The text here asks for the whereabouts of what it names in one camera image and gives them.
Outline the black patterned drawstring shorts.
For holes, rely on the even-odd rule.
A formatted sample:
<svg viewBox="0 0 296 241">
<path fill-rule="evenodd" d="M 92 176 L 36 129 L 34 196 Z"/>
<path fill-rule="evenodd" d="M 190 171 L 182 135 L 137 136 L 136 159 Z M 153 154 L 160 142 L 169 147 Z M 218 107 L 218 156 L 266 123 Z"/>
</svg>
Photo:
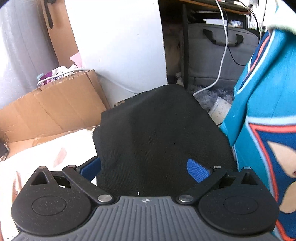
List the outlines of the black patterned drawstring shorts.
<svg viewBox="0 0 296 241">
<path fill-rule="evenodd" d="M 195 185 L 192 159 L 237 169 L 229 141 L 183 87 L 165 85 L 101 115 L 93 132 L 101 170 L 97 185 L 114 197 L 177 196 Z"/>
</svg>

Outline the brown cardboard box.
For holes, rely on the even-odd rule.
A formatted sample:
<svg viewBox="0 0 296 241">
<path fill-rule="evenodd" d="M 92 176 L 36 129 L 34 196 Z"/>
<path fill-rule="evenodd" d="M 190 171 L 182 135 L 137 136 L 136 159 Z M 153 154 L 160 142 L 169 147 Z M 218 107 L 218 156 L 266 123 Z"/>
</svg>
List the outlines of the brown cardboard box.
<svg viewBox="0 0 296 241">
<path fill-rule="evenodd" d="M 8 157 L 54 138 L 97 126 L 110 105 L 94 70 L 43 85 L 1 109 Z"/>
</svg>

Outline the white bed sheet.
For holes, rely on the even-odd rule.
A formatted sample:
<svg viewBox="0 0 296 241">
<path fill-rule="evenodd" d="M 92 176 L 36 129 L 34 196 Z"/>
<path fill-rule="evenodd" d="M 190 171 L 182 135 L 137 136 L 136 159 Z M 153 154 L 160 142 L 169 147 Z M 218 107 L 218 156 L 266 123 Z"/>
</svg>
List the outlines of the white bed sheet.
<svg viewBox="0 0 296 241">
<path fill-rule="evenodd" d="M 11 217 L 17 195 L 39 166 L 60 171 L 79 166 L 96 156 L 93 129 L 83 129 L 25 149 L 1 162 L 1 240 L 12 240 L 18 231 Z"/>
</svg>

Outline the blue cartoon print cloth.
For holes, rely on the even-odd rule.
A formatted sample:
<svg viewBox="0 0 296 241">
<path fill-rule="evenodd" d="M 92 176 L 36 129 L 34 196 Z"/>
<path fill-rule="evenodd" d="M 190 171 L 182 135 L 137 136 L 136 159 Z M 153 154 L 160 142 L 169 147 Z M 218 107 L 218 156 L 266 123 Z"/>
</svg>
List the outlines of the blue cartoon print cloth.
<svg viewBox="0 0 296 241">
<path fill-rule="evenodd" d="M 252 168 L 279 205 L 273 231 L 295 240 L 295 35 L 268 31 L 234 86 L 222 122 L 239 169 Z"/>
</svg>

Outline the pink white package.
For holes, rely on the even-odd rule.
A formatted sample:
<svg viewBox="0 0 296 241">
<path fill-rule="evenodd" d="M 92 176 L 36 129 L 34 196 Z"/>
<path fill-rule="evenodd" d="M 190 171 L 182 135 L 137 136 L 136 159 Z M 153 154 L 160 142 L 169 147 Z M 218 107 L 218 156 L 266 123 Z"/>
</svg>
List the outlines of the pink white package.
<svg viewBox="0 0 296 241">
<path fill-rule="evenodd" d="M 58 80 L 60 78 L 66 77 L 66 76 L 71 75 L 75 72 L 82 71 L 82 69 L 81 69 L 82 59 L 81 59 L 80 52 L 77 52 L 76 54 L 71 56 L 70 60 L 73 62 L 73 64 L 69 68 L 67 68 L 65 66 L 60 66 L 60 67 L 57 67 L 46 74 L 39 75 L 37 77 L 37 80 L 38 80 L 37 87 L 48 84 L 48 83 Z"/>
</svg>

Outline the grey laptop bag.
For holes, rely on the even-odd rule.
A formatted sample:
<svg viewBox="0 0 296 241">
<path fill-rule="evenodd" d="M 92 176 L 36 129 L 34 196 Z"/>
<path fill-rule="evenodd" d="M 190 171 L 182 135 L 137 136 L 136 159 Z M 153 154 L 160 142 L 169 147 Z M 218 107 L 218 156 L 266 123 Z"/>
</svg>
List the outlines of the grey laptop bag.
<svg viewBox="0 0 296 241">
<path fill-rule="evenodd" d="M 228 28 L 228 49 L 225 50 L 224 27 L 190 24 L 189 79 L 190 87 L 207 87 L 219 76 L 215 86 L 233 88 L 258 45 L 258 37 L 248 30 Z"/>
</svg>

